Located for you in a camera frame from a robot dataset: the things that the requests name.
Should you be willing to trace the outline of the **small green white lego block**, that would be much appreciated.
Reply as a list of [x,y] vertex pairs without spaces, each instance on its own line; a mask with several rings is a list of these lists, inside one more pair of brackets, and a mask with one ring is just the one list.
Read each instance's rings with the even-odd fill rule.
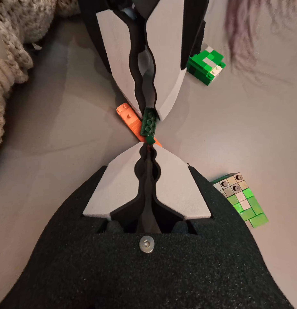
[[204,45],[200,53],[189,57],[187,72],[209,86],[226,67],[224,56],[208,45]]

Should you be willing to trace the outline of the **orange lego brick separator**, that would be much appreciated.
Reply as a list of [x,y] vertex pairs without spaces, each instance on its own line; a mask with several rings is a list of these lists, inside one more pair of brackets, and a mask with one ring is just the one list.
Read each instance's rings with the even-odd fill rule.
[[[138,115],[133,111],[133,109],[129,106],[129,104],[124,103],[121,104],[116,109],[117,113],[124,121],[124,123],[128,126],[128,128],[132,131],[132,133],[139,139],[140,142],[146,142],[145,137],[140,135],[140,129],[142,126],[142,120],[139,119]],[[160,142],[154,137],[157,145],[162,147]]]

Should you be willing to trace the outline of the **large green mosaic lego block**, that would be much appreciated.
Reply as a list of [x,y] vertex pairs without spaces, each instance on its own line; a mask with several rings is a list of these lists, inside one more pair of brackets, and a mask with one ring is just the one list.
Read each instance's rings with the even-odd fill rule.
[[240,173],[230,173],[211,181],[211,184],[231,203],[244,222],[253,228],[269,222],[254,193]]

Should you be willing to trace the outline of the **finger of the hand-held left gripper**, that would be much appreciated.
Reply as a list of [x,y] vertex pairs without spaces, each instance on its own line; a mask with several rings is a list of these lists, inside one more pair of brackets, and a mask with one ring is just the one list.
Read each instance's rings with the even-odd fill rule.
[[112,76],[136,114],[143,117],[146,100],[138,56],[145,43],[139,20],[117,10],[100,11],[96,17]]
[[183,0],[160,0],[146,21],[146,40],[154,60],[154,103],[163,121],[177,99],[186,69],[181,69]]

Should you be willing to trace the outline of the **cream knit cardigan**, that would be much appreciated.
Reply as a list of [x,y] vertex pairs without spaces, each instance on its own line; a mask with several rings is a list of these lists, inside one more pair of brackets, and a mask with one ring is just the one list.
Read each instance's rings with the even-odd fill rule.
[[19,1],[0,1],[0,37],[7,59],[0,58],[0,144],[4,134],[5,107],[12,86],[28,80],[32,59],[23,47],[25,27],[20,18],[24,6]]

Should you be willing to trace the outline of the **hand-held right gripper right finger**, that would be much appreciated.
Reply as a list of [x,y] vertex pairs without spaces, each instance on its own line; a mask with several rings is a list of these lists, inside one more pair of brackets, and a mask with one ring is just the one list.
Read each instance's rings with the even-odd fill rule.
[[187,163],[168,150],[151,146],[152,212],[163,234],[177,222],[212,216]]

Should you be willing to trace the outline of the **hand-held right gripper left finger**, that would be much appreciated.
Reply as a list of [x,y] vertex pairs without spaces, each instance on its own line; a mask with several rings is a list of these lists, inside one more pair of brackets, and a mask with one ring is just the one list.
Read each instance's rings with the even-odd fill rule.
[[145,143],[139,142],[108,164],[83,215],[118,221],[125,228],[143,213],[144,191]]

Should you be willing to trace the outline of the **dark green lego plate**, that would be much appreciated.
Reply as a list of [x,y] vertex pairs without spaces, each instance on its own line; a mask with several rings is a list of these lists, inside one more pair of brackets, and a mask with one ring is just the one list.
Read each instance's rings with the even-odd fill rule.
[[144,109],[140,135],[143,137],[148,136],[154,137],[157,121],[158,121],[157,111],[154,108],[146,107]]

